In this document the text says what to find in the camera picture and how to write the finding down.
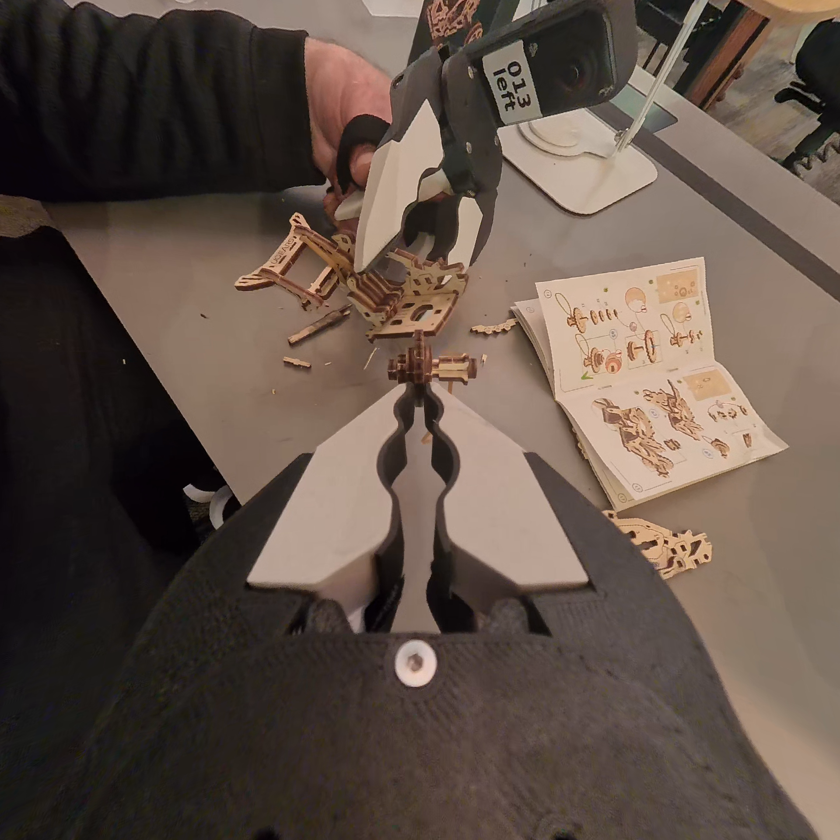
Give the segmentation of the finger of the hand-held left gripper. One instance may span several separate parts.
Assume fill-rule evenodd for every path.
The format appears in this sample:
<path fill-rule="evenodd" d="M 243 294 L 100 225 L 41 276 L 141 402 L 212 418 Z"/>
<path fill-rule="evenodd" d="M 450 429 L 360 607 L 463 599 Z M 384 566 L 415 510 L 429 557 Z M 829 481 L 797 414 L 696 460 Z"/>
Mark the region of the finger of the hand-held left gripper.
<path fill-rule="evenodd" d="M 440 169 L 444 150 L 437 116 L 424 99 L 414 114 L 395 120 L 400 137 L 374 153 L 356 231 L 354 271 L 369 269 L 401 233 L 426 173 Z"/>
<path fill-rule="evenodd" d="M 490 236 L 494 219 L 494 191 L 477 196 L 456 194 L 455 242 L 449 250 L 449 264 L 464 269 L 474 265 Z"/>

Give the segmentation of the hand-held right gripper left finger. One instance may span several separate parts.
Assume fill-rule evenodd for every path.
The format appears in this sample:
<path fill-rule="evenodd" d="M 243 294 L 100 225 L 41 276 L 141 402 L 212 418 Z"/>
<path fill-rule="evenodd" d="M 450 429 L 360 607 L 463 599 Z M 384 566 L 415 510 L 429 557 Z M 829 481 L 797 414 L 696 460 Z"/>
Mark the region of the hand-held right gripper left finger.
<path fill-rule="evenodd" d="M 412 385 L 393 388 L 315 449 L 248 585 L 336 601 L 357 631 L 391 629 L 404 585 L 392 486 L 406 466 L 415 396 Z"/>

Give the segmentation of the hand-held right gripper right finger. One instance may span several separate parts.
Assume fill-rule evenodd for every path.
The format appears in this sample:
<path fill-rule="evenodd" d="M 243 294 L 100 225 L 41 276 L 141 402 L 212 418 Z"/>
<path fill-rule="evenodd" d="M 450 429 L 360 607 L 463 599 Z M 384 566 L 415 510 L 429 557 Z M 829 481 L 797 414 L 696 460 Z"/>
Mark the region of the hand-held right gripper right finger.
<path fill-rule="evenodd" d="M 426 589 L 437 627 L 471 632 L 499 601 L 586 587 L 529 453 L 440 385 L 425 387 L 423 408 L 444 482 Z"/>

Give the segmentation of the wooden wheel axle assembly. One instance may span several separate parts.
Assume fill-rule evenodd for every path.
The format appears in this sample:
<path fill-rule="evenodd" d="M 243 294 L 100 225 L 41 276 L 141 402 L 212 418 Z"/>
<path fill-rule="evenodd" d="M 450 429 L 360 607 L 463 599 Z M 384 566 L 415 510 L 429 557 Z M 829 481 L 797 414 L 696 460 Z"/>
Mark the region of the wooden wheel axle assembly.
<path fill-rule="evenodd" d="M 417 403 L 424 399 L 426 387 L 433 381 L 467 384 L 478 375 L 479 362 L 468 353 L 434 357 L 423 330 L 415 330 L 413 341 L 404 353 L 389 360 L 388 379 L 406 384 Z"/>

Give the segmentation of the person's left forearm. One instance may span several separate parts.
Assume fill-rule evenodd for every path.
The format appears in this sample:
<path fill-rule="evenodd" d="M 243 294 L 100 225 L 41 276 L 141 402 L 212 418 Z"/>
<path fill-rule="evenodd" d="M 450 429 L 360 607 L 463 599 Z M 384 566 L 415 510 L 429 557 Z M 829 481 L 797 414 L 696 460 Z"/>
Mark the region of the person's left forearm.
<path fill-rule="evenodd" d="M 300 30 L 1 4 L 1 190 L 48 203 L 320 185 Z"/>

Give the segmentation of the dark model kit box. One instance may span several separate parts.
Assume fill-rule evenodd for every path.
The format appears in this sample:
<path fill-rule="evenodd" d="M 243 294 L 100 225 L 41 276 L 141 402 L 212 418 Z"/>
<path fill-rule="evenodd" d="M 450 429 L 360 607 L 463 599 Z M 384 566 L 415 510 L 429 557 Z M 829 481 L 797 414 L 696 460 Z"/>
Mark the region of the dark model kit box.
<path fill-rule="evenodd" d="M 424 1 L 407 63 L 427 49 L 455 50 L 508 25 L 518 1 Z"/>

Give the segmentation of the person's left hand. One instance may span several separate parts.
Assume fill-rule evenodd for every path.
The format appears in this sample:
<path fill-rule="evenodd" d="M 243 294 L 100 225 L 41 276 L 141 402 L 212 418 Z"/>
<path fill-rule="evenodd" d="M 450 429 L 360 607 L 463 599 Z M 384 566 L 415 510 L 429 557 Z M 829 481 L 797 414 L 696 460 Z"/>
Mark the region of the person's left hand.
<path fill-rule="evenodd" d="M 311 156 L 325 175 L 332 193 L 328 203 L 345 196 L 337 176 L 340 139 L 347 124 L 359 116 L 392 121 L 391 80 L 354 52 L 307 38 L 304 68 L 311 130 Z"/>

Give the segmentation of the white shoe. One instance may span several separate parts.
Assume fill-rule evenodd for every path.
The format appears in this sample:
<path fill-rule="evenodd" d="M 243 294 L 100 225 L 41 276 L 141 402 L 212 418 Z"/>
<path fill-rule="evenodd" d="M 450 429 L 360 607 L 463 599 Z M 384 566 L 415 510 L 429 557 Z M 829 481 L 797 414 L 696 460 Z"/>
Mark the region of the white shoe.
<path fill-rule="evenodd" d="M 223 484 L 214 491 L 186 485 L 182 491 L 192 503 L 207 508 L 208 519 L 214 530 L 222 528 L 226 519 L 240 509 L 239 502 L 228 484 Z"/>

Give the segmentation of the white desk stand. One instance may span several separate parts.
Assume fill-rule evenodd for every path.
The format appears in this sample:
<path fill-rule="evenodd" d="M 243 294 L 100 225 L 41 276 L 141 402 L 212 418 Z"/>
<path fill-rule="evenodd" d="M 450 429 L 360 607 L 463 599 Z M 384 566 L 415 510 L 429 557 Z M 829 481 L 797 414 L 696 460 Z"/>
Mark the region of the white desk stand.
<path fill-rule="evenodd" d="M 653 184 L 658 175 L 656 165 L 636 150 L 632 141 L 705 6 L 701 1 L 689 6 L 675 43 L 627 129 L 614 130 L 585 108 L 531 119 L 499 130 L 506 161 L 562 209 L 577 216 L 594 215 Z"/>

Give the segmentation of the wooden stick part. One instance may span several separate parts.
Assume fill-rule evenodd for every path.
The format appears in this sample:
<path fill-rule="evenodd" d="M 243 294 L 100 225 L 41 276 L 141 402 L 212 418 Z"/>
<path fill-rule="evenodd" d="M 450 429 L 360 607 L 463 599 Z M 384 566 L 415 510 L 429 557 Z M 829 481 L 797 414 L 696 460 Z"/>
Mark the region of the wooden stick part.
<path fill-rule="evenodd" d="M 287 339 L 288 345 L 290 347 L 295 347 L 325 330 L 334 328 L 349 317 L 352 309 L 351 305 L 347 304 L 336 311 L 331 311 L 325 316 L 322 316 L 306 327 L 290 335 Z"/>

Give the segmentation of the flat wooden cutout sheet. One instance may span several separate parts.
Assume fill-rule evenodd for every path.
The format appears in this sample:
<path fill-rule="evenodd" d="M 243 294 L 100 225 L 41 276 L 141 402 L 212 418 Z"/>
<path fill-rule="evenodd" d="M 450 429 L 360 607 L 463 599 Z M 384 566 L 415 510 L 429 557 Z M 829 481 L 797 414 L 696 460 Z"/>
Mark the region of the flat wooden cutout sheet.
<path fill-rule="evenodd" d="M 664 580 L 711 561 L 713 548 L 703 532 L 676 532 L 645 519 L 621 518 L 614 510 L 602 513 L 633 542 Z"/>

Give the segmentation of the open instruction booklet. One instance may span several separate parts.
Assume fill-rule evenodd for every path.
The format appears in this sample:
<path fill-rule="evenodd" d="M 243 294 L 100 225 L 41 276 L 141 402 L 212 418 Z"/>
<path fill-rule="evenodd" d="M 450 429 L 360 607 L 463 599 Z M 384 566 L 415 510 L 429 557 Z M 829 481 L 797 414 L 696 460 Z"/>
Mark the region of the open instruction booklet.
<path fill-rule="evenodd" d="M 716 359 L 702 257 L 535 288 L 511 314 L 613 510 L 788 448 Z"/>

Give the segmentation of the person's legs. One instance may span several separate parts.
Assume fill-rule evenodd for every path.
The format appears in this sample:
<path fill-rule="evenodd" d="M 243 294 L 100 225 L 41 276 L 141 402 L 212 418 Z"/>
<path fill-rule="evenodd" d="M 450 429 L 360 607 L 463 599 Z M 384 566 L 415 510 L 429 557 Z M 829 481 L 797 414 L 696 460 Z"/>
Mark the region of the person's legs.
<path fill-rule="evenodd" d="M 2 237 L 2 838 L 75 762 L 213 470 L 64 236 Z"/>

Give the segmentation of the round wooden side table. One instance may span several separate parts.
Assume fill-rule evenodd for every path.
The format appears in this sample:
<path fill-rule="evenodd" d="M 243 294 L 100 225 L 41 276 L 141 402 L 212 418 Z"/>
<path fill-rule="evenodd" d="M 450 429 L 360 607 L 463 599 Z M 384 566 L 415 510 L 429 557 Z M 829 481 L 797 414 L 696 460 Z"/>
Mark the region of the round wooden side table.
<path fill-rule="evenodd" d="M 838 11 L 838 1 L 729 1 L 711 35 L 687 59 L 674 91 L 706 111 L 741 76 L 774 28 L 817 24 Z"/>

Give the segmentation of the black office chair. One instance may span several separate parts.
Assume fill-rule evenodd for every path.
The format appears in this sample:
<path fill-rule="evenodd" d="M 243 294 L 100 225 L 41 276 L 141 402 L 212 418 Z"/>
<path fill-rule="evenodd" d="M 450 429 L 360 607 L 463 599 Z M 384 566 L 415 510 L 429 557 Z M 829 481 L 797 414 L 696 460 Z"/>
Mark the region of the black office chair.
<path fill-rule="evenodd" d="M 839 23 L 819 23 L 805 38 L 794 60 L 796 79 L 779 90 L 776 103 L 795 101 L 815 114 L 817 128 L 799 142 L 781 165 L 796 175 L 824 163 L 829 151 L 838 152 L 839 136 Z"/>

